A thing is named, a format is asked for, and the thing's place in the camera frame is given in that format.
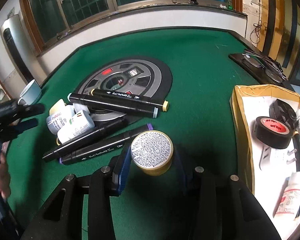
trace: cup handle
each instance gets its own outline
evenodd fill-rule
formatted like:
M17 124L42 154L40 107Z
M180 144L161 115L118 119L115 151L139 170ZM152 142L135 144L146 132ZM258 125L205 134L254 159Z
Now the cup handle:
M25 101L23 98L20 98L20 99L18 100L18 105L20 105L20 106L26 105L26 101Z

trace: wooden window frame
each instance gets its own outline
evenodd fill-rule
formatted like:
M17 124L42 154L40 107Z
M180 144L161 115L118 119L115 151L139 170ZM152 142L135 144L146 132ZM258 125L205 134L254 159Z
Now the wooden window frame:
M72 34L77 30L82 29L99 20L110 17L115 13L126 12L126 11L130 11L142 7L151 7L151 6L157 7L157 6L175 5L175 4L189 4L189 1L190 0L143 0L143 1L138 1L134 3L118 6L116 0L106 0L109 8L108 10L92 15L72 26L66 25L67 28L62 33L59 33L58 36L44 43L41 34L39 32L38 26L34 20L34 16L31 10L29 0L19 0L21 13L25 22L26 29L34 45L36 56L39 56L40 54L44 53L47 49L49 49L51 46L56 44L60 39L64 38L65 36ZM59 4L60 1L57 0L57 2L59 5L59 10L61 15L64 15L61 4ZM193 6L215 8L220 4L226 6L229 3L230 4L232 3L234 10L242 12L242 0L227 0L226 2L220 2L216 0L197 0L197 2L198 5L193 5Z

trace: black marker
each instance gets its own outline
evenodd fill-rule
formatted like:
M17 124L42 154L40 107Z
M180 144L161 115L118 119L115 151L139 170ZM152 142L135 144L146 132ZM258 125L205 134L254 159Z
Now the black marker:
M153 130L150 123L73 151L72 153L62 156L59 161L61 164L69 165L93 158L103 153L111 152L120 148L127 140L132 140L140 133L149 130Z
M91 95L95 97L105 97L105 98L116 98L119 100L128 100L132 102L137 102L141 104L148 104L151 106L155 106L161 111L167 112L169 107L169 102L164 100L156 100L150 97L144 97L134 94L128 94L118 91L106 91L106 90L100 90L100 89L93 89L91 90Z
M78 103L85 106L150 118L157 118L158 114L158 108L155 106L122 101L115 98L97 98L91 95L70 93L68 95L68 100L72 103Z
M127 125L128 122L124 117L111 120L101 127L96 125L95 128L92 129L92 131L87 131L86 133L67 141L65 144L62 144L54 148L53 150L46 152L43 155L42 159L45 162L58 159L61 156L66 155L82 146L88 145L92 141L104 138Z

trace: black cable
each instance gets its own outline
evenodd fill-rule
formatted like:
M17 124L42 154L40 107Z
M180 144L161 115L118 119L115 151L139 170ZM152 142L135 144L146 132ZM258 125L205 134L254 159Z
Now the black cable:
M262 27L262 21L261 21L261 0L259 0L259 20L258 23L254 23L253 24L254 29L252 30L252 32L250 33L250 41L254 44L258 44L260 42L260 30ZM256 42L252 41L251 35L255 33L257 40Z

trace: green table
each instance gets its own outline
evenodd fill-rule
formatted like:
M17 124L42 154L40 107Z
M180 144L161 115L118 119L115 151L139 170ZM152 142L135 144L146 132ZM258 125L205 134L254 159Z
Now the green table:
M72 55L43 86L39 125L10 144L9 204L26 227L58 183L69 173L78 177L107 165L120 150L69 166L45 163L45 151L55 146L46 125L50 107L74 91L93 70L107 62L142 55L157 58L171 69L170 108L157 119L143 118L125 130L151 122L175 144L181 144L198 164L215 174L236 173L237 153L229 99L235 85L258 82L228 58L245 46L227 32L202 29L162 29L130 33L85 46ZM87 197L82 214L82 239L87 239ZM117 239L187 239L194 199L184 197L175 167L158 177L131 164L127 186L111 197Z

